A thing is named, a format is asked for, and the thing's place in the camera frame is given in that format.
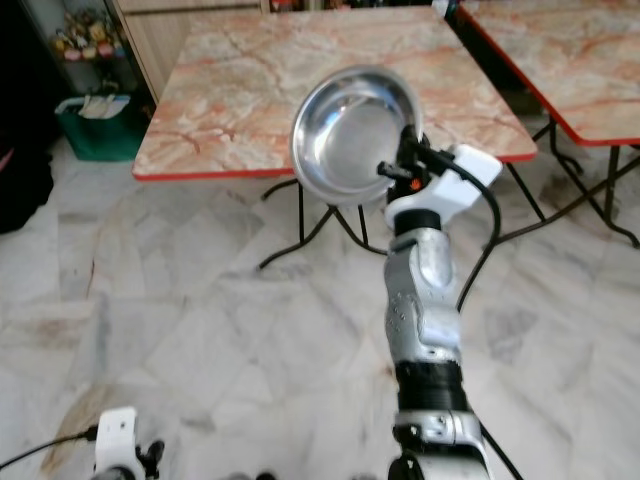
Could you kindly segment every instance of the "marble floor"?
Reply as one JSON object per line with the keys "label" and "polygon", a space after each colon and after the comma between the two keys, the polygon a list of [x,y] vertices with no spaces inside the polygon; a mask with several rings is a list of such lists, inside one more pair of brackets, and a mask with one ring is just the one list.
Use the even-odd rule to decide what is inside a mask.
{"label": "marble floor", "polygon": [[[561,146],[587,181],[602,176],[605,151]],[[540,147],[520,171],[551,212],[576,190]],[[164,479],[386,478],[383,258],[332,220],[257,272],[297,234],[294,189],[259,199],[277,179],[140,184],[130,165],[78,162],[64,141],[54,156],[49,203],[0,237],[0,460],[134,405],[140,440],[166,442]],[[616,201],[636,230],[639,180]],[[494,191],[506,230],[534,220],[507,173]],[[323,206],[306,210],[311,225]],[[380,206],[367,216],[384,247]],[[450,224],[460,280],[489,221],[479,203]],[[637,310],[640,254],[587,207],[495,251],[463,312],[466,389],[527,479],[638,478]],[[88,479],[92,465],[91,446],[64,445],[2,478]]]}

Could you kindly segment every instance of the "metal bowl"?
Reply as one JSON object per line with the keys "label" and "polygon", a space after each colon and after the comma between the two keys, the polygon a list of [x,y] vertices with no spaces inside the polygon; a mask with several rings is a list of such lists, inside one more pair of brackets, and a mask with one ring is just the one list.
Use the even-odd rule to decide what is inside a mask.
{"label": "metal bowl", "polygon": [[422,137],[418,97],[396,73],[359,65],[334,73],[303,102],[291,133],[291,157],[303,187],[330,205],[367,203],[391,182],[376,173],[393,163],[400,132]]}

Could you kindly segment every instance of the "red table edge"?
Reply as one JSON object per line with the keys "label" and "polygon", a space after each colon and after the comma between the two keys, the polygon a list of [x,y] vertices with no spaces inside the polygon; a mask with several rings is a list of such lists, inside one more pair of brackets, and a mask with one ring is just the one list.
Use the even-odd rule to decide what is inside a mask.
{"label": "red table edge", "polygon": [[467,20],[473,27],[480,33],[480,35],[491,45],[491,47],[498,52],[500,57],[509,65],[509,68],[522,80],[529,89],[536,96],[538,101],[544,105],[544,107],[549,111],[551,116],[553,116],[554,120],[560,124],[562,129],[566,132],[573,142],[576,145],[580,145],[583,147],[608,147],[608,146],[624,146],[640,143],[640,138],[616,138],[616,139],[607,139],[607,140],[589,140],[586,138],[582,138],[578,135],[578,133],[573,130],[569,124],[565,121],[565,119],[560,115],[560,113],[553,108],[551,103],[545,98],[545,96],[540,92],[534,85],[531,83],[529,78],[516,66],[516,64],[511,60],[511,58],[507,55],[507,53],[500,48],[500,46],[491,38],[491,36],[480,26],[480,24],[473,18],[472,14],[468,12],[464,8],[464,4],[459,5],[458,12]]}
{"label": "red table edge", "polygon": [[[520,155],[504,155],[497,157],[502,163],[527,162],[537,155],[536,149],[532,153]],[[155,173],[141,175],[131,169],[131,175],[139,182],[171,182],[180,180],[207,180],[215,178],[258,178],[279,177],[281,175],[295,175],[293,168],[274,168],[270,170],[227,170],[225,172],[185,172],[185,173]]]}

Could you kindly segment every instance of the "white robot part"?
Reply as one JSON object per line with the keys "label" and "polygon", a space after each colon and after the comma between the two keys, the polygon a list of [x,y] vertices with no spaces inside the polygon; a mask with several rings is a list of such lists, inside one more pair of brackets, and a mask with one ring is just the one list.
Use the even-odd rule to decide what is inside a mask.
{"label": "white robot part", "polygon": [[[449,149],[453,162],[475,176],[483,185],[489,186],[502,170],[502,163],[477,148],[458,145]],[[400,212],[426,208],[440,215],[444,225],[451,218],[466,210],[480,197],[480,192],[452,170],[446,170],[440,178],[433,179],[420,192],[401,197],[391,202],[385,210],[387,225],[393,228],[394,219]]]}
{"label": "white robot part", "polygon": [[136,418],[133,407],[107,410],[100,415],[96,438],[95,475],[121,469],[127,477],[145,480],[145,470],[136,457]]}

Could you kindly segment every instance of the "robotic arm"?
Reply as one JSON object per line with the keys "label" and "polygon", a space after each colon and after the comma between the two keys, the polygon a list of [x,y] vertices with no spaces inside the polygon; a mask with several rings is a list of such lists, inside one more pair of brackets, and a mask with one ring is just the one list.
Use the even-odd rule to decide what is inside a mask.
{"label": "robotic arm", "polygon": [[448,236],[441,225],[470,207],[480,192],[435,156],[442,155],[489,185],[498,160],[462,145],[450,152],[402,134],[396,165],[378,172],[395,180],[385,210],[395,238],[384,278],[386,334],[399,384],[393,435],[402,455],[389,480],[491,479],[480,422],[462,388],[460,316],[453,299]]}

